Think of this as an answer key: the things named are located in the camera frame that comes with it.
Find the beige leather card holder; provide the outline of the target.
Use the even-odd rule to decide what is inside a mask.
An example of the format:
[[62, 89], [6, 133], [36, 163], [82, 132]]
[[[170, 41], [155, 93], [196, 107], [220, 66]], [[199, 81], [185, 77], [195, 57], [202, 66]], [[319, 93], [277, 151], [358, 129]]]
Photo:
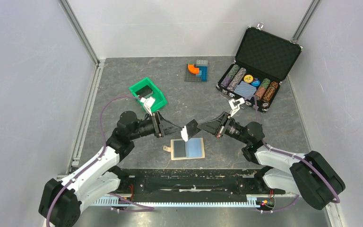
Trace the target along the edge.
[[163, 146], [163, 150], [171, 154], [171, 160], [187, 160], [187, 159], [200, 159], [205, 157], [204, 140], [203, 138], [191, 138], [186, 142], [186, 157], [174, 158], [173, 156], [173, 141], [181, 139], [170, 140], [170, 146]]

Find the dark card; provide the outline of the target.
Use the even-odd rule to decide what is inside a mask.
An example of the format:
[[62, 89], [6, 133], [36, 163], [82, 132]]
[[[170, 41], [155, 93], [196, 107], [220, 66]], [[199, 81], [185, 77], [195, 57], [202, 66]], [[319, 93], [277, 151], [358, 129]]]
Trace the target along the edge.
[[139, 98], [149, 98], [153, 95], [153, 90], [150, 86], [144, 86], [140, 90], [136, 91], [136, 95]]

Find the black card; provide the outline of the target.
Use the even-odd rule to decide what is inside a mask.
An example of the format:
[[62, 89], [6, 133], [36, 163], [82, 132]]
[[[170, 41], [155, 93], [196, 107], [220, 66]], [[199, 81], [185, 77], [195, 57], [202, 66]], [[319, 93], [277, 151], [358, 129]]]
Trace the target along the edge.
[[189, 139], [198, 134], [200, 131], [201, 129], [198, 128], [198, 122], [195, 119], [193, 119], [182, 128], [181, 137], [185, 142], [187, 142]]

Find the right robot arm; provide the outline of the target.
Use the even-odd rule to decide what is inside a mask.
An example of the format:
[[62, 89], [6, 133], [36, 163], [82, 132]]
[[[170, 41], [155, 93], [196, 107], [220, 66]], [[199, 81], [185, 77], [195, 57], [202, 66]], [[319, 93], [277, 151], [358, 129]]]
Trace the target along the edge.
[[304, 154], [277, 149], [264, 141], [260, 123], [242, 126], [226, 112], [197, 127], [217, 138], [227, 135], [245, 144], [243, 156], [249, 162], [263, 166], [254, 180], [258, 192], [266, 193], [270, 189], [291, 192], [316, 210], [329, 203], [340, 203], [339, 194], [346, 185], [319, 152]]

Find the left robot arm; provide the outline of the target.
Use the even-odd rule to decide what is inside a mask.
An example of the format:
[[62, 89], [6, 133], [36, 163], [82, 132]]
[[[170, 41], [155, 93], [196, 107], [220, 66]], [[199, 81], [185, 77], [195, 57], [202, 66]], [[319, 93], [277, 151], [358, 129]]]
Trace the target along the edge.
[[44, 186], [38, 208], [46, 226], [72, 227], [81, 213], [93, 202], [109, 192], [125, 192], [130, 186], [127, 177], [110, 172], [133, 149], [134, 140], [154, 135], [157, 138], [180, 132], [187, 138], [186, 127], [166, 120], [159, 112], [146, 114], [138, 119], [133, 111], [123, 112], [102, 148], [75, 172], [56, 180], [50, 179]]

